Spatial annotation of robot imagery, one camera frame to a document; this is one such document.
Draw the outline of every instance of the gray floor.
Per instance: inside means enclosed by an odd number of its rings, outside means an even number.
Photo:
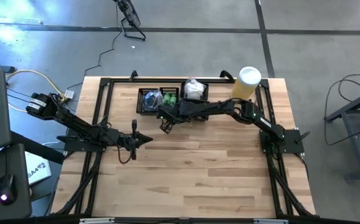
[[[115,27],[115,5],[111,0],[18,0],[14,5],[0,2],[0,22]],[[259,28],[253,0],[133,2],[143,27]],[[261,4],[268,29],[360,30],[360,0],[261,0]],[[7,13],[9,7],[16,10]],[[99,53],[111,47],[116,34],[0,30],[0,64],[44,72],[64,90],[82,81],[83,71],[97,64]],[[102,66],[87,75],[128,76],[137,70],[141,76],[211,77],[223,69],[236,75],[242,67],[254,66],[268,76],[260,34],[146,35],[146,42],[121,35],[115,42],[116,50],[103,55]],[[360,36],[268,35],[268,43],[275,75],[287,81],[296,124],[302,131],[311,131],[304,141],[305,159],[317,214],[360,221],[360,180],[343,180],[345,174],[358,168],[350,143],[329,147],[323,137],[328,88],[348,74],[360,73]],[[360,77],[353,79],[360,82]],[[26,94],[54,91],[43,78],[32,74],[18,74],[10,83],[13,89]],[[349,98],[360,95],[360,87],[353,84],[345,83],[343,91]],[[23,102],[10,101],[25,107]],[[328,112],[345,104],[333,90]],[[57,123],[14,110],[10,110],[10,119],[13,130],[38,142],[56,141],[55,137],[65,132]],[[329,142],[345,135],[342,123],[328,126]]]

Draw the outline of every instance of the paper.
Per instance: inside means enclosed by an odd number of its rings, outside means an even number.
[[[51,176],[50,163],[47,159],[29,152],[25,152],[25,159],[29,185]]]

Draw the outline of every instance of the wooden table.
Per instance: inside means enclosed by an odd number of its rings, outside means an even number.
[[[85,77],[77,116],[91,123],[101,77]],[[269,79],[277,123],[295,127],[285,80]],[[230,116],[210,116],[206,122],[177,124],[164,134],[154,116],[136,114],[138,88],[176,86],[172,83],[116,83],[109,114],[113,128],[138,130],[154,138],[137,152],[137,160],[121,165],[116,148],[103,154],[93,216],[109,217],[226,217],[273,218],[267,161],[261,152],[258,128]],[[209,101],[229,98],[232,85],[210,84]],[[122,158],[128,153],[122,149]],[[85,153],[64,161],[52,211],[62,208],[79,185]],[[315,213],[303,163],[284,154],[288,183],[300,202]],[[87,204],[88,190],[83,206]],[[285,210],[283,193],[282,209]]]

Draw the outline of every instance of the yellow cup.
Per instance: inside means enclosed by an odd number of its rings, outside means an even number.
[[[248,100],[262,79],[262,74],[253,67],[241,69],[231,91],[231,98]]]

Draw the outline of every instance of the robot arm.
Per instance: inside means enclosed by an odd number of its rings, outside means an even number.
[[[107,122],[107,118],[103,118],[99,124],[91,125],[62,107],[59,102],[59,95],[51,93],[47,96],[34,93],[26,111],[28,114],[45,121],[54,120],[77,133],[76,136],[59,136],[58,139],[63,142],[81,142],[103,147],[124,147],[131,152],[132,159],[136,159],[136,148],[153,140],[136,131],[136,120],[132,122],[133,132],[124,134],[117,129],[108,127],[108,124],[111,124]]]
[[[181,99],[174,107],[159,106],[158,119],[166,120],[162,122],[161,129],[169,133],[172,126],[190,121],[198,116],[227,114],[237,122],[243,124],[254,124],[262,131],[267,133],[272,141],[284,140],[284,128],[279,124],[272,124],[259,112],[257,106],[251,101],[242,99],[229,99],[209,103],[206,101]]]

